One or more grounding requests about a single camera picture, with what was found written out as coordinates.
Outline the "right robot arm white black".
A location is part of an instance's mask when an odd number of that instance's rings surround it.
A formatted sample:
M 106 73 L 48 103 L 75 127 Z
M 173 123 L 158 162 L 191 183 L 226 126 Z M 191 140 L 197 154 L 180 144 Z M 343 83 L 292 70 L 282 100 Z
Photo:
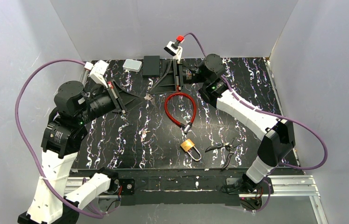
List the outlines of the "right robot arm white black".
M 294 122 L 279 115 L 259 110 L 231 87 L 226 66 L 217 54 L 207 55 L 198 66 L 169 59 L 163 63 L 163 74 L 151 88 L 152 94 L 180 95 L 185 84 L 201 84 L 200 97 L 212 107 L 223 111 L 251 130 L 261 143 L 252 165 L 242 176 L 240 186 L 255 188 L 275 169 L 296 145 Z

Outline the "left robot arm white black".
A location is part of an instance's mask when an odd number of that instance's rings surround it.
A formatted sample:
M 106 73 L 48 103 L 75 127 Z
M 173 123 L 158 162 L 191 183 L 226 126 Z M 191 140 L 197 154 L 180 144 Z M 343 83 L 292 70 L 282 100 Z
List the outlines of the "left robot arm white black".
M 18 223 L 74 224 L 96 196 L 110 190 L 118 174 L 101 168 L 76 190 L 65 192 L 72 165 L 88 134 L 85 126 L 109 112 L 125 114 L 142 101 L 114 80 L 96 84 L 89 94 L 79 81 L 62 84 L 43 133 L 36 193 L 28 210 L 18 216 Z

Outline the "brass padlock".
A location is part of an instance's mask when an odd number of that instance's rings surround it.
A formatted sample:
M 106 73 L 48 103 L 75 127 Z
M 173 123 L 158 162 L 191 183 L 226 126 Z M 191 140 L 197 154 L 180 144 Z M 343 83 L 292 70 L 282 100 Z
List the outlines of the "brass padlock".
M 183 149 L 183 151 L 185 153 L 187 153 L 190 158 L 193 160 L 193 161 L 200 161 L 202 156 L 201 156 L 201 153 L 199 152 L 199 150 L 195 147 L 195 144 L 190 140 L 190 139 L 187 139 L 185 140 L 183 143 L 180 144 L 180 147 Z M 195 158 L 194 155 L 192 154 L 193 152 L 196 153 L 196 155 L 198 156 L 198 158 Z

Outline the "silver key bunch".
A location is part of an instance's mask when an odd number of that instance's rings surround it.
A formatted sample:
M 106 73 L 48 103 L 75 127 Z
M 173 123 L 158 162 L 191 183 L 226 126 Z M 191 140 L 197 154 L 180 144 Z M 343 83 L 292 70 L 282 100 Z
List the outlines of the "silver key bunch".
M 148 105 L 151 105 L 155 109 L 158 108 L 158 106 L 156 105 L 155 99 L 151 94 L 147 93 L 144 99 L 148 102 Z

